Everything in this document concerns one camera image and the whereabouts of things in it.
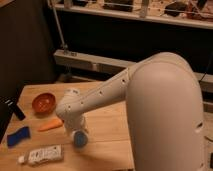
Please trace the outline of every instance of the carrot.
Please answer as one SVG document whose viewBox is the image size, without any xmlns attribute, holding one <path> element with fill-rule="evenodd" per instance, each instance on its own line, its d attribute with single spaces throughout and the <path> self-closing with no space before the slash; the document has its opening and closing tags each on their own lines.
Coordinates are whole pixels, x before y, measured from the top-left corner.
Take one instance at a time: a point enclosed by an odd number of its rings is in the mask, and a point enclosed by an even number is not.
<svg viewBox="0 0 213 171">
<path fill-rule="evenodd" d="M 61 127 L 63 125 L 63 122 L 61 119 L 59 118 L 54 118 L 44 124 L 42 124 L 39 128 L 38 131 L 47 131 L 53 128 L 58 128 Z"/>
</svg>

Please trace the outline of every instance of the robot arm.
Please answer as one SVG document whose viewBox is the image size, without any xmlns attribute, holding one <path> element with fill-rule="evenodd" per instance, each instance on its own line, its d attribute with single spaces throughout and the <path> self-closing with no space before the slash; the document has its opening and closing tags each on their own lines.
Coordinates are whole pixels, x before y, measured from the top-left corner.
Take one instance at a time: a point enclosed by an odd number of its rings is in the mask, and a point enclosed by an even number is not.
<svg viewBox="0 0 213 171">
<path fill-rule="evenodd" d="M 121 100 L 127 104 L 136 170 L 204 169 L 202 96 L 184 59 L 159 53 L 86 93 L 68 90 L 56 113 L 74 129 L 84 112 Z"/>
</svg>

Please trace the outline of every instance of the wooden table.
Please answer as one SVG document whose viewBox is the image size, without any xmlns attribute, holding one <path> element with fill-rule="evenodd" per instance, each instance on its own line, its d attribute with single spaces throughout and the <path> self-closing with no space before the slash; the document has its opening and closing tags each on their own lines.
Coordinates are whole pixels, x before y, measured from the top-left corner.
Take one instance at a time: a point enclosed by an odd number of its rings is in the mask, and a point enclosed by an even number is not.
<svg viewBox="0 0 213 171">
<path fill-rule="evenodd" d="M 68 87 L 78 88 L 81 92 L 96 87 L 100 82 L 66 83 L 25 86 L 18 105 L 26 118 L 19 121 L 12 117 L 0 145 L 0 171 L 39 170 L 39 171 L 112 171 L 133 168 L 133 158 L 129 141 L 124 102 L 85 113 L 89 130 L 89 143 L 83 149 L 76 149 L 70 143 L 64 127 L 38 132 L 39 125 L 55 117 L 55 113 L 45 117 L 36 115 L 32 109 L 33 99 L 44 92 L 55 95 L 58 102 Z M 25 139 L 8 149 L 6 135 L 17 129 L 29 126 L 31 139 Z M 64 160 L 57 163 L 42 164 L 37 167 L 20 165 L 17 159 L 29 150 L 62 144 Z"/>
</svg>

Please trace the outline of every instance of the orange bowl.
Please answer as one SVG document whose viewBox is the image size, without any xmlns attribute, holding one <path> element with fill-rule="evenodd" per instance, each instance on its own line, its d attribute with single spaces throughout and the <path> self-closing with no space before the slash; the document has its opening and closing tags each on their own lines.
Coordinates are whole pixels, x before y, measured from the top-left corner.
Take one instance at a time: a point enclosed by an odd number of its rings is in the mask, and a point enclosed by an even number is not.
<svg viewBox="0 0 213 171">
<path fill-rule="evenodd" d="M 55 96 L 51 93 L 40 94 L 33 100 L 32 107 L 36 113 L 50 113 L 55 108 Z"/>
</svg>

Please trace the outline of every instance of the wall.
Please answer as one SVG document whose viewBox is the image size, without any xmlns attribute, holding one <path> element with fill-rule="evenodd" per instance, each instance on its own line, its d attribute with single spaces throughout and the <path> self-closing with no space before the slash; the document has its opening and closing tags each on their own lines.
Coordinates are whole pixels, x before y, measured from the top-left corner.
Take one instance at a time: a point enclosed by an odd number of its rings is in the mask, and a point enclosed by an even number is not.
<svg viewBox="0 0 213 171">
<path fill-rule="evenodd" d="M 54 47 L 46 24 L 45 0 L 15 0 L 0 8 L 0 140 L 11 112 L 3 104 L 26 84 L 56 78 Z"/>
</svg>

